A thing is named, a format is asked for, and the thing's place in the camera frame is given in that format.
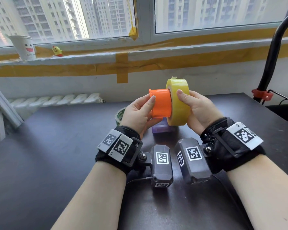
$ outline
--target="black table surface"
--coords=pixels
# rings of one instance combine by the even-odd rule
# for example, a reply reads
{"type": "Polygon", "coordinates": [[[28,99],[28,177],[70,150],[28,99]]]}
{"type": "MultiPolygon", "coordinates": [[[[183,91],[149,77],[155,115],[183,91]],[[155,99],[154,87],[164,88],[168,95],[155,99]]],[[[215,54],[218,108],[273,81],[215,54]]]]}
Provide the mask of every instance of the black table surface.
{"type": "MultiPolygon", "coordinates": [[[[225,116],[259,135],[267,156],[288,174],[287,121],[243,93],[209,98],[225,116]]],[[[41,108],[1,141],[0,230],[50,229],[92,169],[97,145],[115,127],[115,113],[128,104],[41,108]]],[[[247,229],[216,179],[183,182],[173,147],[188,137],[200,141],[187,126],[167,137],[146,133],[143,151],[155,144],[170,148],[174,182],[160,190],[151,189],[149,181],[128,184],[119,229],[247,229]]]]}

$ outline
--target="metal screw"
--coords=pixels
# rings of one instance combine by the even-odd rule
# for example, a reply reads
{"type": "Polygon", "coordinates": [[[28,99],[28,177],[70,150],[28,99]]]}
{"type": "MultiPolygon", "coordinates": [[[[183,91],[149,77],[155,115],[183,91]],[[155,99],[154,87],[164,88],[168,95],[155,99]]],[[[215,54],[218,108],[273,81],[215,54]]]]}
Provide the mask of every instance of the metal screw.
{"type": "Polygon", "coordinates": [[[210,153],[211,152],[211,147],[210,146],[207,146],[207,147],[205,147],[205,151],[207,152],[207,153],[210,153]]]}
{"type": "Polygon", "coordinates": [[[147,158],[147,156],[146,156],[146,154],[145,153],[141,153],[140,154],[140,158],[142,159],[142,160],[145,160],[146,158],[147,158]]]}

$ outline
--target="purple block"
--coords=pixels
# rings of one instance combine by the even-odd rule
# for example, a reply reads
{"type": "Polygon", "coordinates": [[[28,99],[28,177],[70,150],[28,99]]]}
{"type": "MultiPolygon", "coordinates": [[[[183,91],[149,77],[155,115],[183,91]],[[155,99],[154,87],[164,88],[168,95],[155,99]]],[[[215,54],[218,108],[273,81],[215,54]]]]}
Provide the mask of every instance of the purple block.
{"type": "Polygon", "coordinates": [[[156,125],[154,125],[151,128],[151,130],[153,131],[153,134],[155,134],[155,133],[175,131],[175,127],[169,126],[166,118],[163,118],[163,120],[160,123],[157,123],[156,125]]]}

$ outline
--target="small yellow figurine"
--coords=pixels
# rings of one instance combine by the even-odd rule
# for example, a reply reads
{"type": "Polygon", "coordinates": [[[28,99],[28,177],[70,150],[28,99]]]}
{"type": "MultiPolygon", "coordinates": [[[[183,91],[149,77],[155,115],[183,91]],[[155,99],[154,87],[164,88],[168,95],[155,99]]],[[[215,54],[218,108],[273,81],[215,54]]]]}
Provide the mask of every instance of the small yellow figurine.
{"type": "Polygon", "coordinates": [[[52,50],[55,56],[63,56],[62,50],[58,48],[58,46],[52,46],[52,50]]]}

